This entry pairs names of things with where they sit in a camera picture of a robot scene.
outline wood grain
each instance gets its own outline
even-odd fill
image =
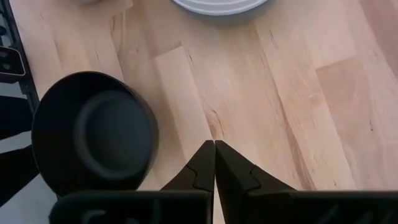
[[[270,0],[232,17],[36,1],[11,3],[40,96],[99,70],[154,111],[159,151],[141,189],[160,189],[205,139],[296,189],[398,188],[396,0]]]

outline stovetop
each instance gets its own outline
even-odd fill
[[[1,74],[0,68],[0,82],[4,83],[15,83],[18,82],[21,88],[22,94],[27,96],[30,104],[32,113],[39,105],[39,97],[35,89],[32,74],[30,72],[30,67],[27,61],[27,57],[22,45],[21,37],[19,35],[17,24],[14,19],[14,15],[11,10],[11,5],[9,0],[0,0],[0,48],[5,47],[6,50],[10,50],[12,53],[16,54],[18,57],[18,62],[16,63],[16,70],[23,71],[18,75],[13,75],[6,73]],[[8,64],[4,64],[7,59],[2,58],[0,54],[1,66],[7,68]]]

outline black cookware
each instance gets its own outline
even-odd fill
[[[128,86],[103,73],[79,72],[42,98],[32,146],[44,181],[59,196],[137,189],[157,147],[157,124]]]

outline black bowl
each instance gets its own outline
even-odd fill
[[[59,196],[137,189],[157,142],[157,123],[147,103],[99,72],[75,73],[54,84],[32,127],[37,166]]]

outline white bowl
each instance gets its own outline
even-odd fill
[[[173,0],[189,11],[208,16],[227,16],[248,11],[267,0]]]
[[[98,2],[99,0],[72,0],[72,1],[80,4],[88,4],[88,3]]]

